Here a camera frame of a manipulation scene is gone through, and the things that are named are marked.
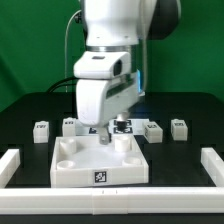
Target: small white block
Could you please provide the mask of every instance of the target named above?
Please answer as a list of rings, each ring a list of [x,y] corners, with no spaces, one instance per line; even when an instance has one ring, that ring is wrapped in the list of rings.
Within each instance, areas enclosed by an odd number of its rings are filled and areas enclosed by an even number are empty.
[[[19,165],[19,149],[9,149],[0,160],[0,188],[7,185]]]
[[[163,141],[163,130],[156,122],[143,122],[143,131],[143,135],[149,143]]]
[[[36,122],[33,129],[34,143],[47,143],[49,139],[49,122]]]
[[[62,125],[63,137],[73,137],[76,135],[75,124],[76,124],[75,118],[69,117],[63,120],[63,125]]]
[[[171,134],[174,141],[187,141],[188,128],[184,120],[171,120]]]

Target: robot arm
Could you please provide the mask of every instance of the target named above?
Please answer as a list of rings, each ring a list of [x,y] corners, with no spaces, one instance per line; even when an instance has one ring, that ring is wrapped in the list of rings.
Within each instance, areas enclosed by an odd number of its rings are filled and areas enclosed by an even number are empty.
[[[74,65],[77,112],[83,125],[98,128],[102,144],[110,141],[109,120],[138,102],[135,49],[139,39],[155,36],[150,27],[158,23],[161,2],[180,11],[179,0],[81,0],[88,36],[87,51]]]

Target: green backdrop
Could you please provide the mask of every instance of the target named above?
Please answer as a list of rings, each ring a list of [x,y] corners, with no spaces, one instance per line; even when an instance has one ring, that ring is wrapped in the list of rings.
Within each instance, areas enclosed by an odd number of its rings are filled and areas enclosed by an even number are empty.
[[[163,41],[149,42],[147,91],[212,93],[224,101],[224,2],[181,0],[182,19]],[[78,0],[0,1],[0,111],[24,94],[64,78],[64,36]],[[84,50],[73,24],[68,68]]]

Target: white block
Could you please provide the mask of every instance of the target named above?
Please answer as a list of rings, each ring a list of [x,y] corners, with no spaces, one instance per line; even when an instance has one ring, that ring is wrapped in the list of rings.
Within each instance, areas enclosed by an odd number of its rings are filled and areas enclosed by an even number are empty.
[[[9,149],[0,160],[0,188],[8,184],[19,165],[19,149]]]
[[[224,187],[224,162],[213,148],[202,148],[201,163],[217,187]]]
[[[171,134],[174,141],[187,141],[188,128],[184,120],[171,120]]]
[[[143,122],[143,130],[143,135],[149,143],[160,143],[163,141],[163,130],[156,122]]]
[[[33,129],[34,143],[47,143],[49,139],[49,122],[36,122]]]
[[[76,124],[75,118],[69,117],[63,120],[63,124],[62,124],[63,137],[72,137],[76,135],[75,124]]]
[[[114,135],[106,146],[99,143],[99,136],[56,138],[50,171],[51,186],[147,183],[148,164],[134,136],[123,135],[125,144],[122,144],[121,137]],[[65,149],[66,141],[70,145]]]

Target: cable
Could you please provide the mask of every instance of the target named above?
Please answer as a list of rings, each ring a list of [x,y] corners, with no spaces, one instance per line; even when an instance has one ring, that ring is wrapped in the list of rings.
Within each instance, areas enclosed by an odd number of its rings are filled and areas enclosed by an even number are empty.
[[[60,84],[68,82],[68,81],[76,80],[76,79],[77,79],[76,77],[69,77],[66,79],[62,79],[62,80],[56,82],[55,84],[53,84],[46,92],[50,93],[50,92],[52,92],[52,89],[55,89],[55,87],[59,86]]]
[[[72,17],[70,18],[67,28],[66,28],[66,32],[65,32],[65,46],[64,46],[64,53],[65,53],[65,79],[67,79],[68,77],[68,34],[69,34],[69,30],[71,27],[71,24],[73,22],[73,20],[75,19],[75,17],[81,12],[81,10],[78,10],[77,12],[75,12]]]
[[[49,93],[52,93],[52,92],[54,92],[54,90],[56,90],[56,89],[58,89],[60,87],[63,87],[63,86],[66,86],[66,87],[68,87],[68,86],[76,86],[76,84],[74,83],[74,84],[61,84],[61,85],[57,85],[54,88],[52,88]]]

